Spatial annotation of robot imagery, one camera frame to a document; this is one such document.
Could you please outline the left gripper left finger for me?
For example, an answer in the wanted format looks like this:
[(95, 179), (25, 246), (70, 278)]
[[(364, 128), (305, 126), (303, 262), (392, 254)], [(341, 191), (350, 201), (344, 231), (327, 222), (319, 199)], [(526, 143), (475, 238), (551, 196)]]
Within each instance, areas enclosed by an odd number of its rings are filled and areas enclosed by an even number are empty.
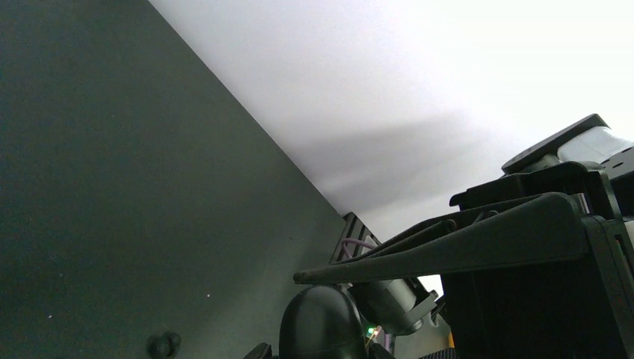
[(271, 345), (267, 343), (259, 343), (251, 349), (243, 359), (272, 359), (273, 353)]

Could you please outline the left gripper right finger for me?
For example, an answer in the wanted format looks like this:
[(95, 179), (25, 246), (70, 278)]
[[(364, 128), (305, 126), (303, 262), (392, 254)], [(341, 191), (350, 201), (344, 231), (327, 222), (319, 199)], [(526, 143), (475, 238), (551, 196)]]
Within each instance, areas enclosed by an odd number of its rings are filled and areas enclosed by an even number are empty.
[(423, 221), (370, 252), (294, 274), (298, 284), (369, 283), (577, 260), (583, 214), (562, 193), (508, 200)]

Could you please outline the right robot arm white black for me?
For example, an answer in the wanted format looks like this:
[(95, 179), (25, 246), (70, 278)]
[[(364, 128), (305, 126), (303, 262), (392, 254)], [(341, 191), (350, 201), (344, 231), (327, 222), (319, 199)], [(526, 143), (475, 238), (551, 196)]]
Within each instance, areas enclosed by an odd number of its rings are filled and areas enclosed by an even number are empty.
[[(344, 215), (340, 247), (344, 260), (356, 259), (383, 242), (353, 212)], [(439, 295), (416, 278), (349, 283), (348, 292), (361, 316), (389, 335), (408, 336), (422, 328), (424, 319), (437, 312)]]

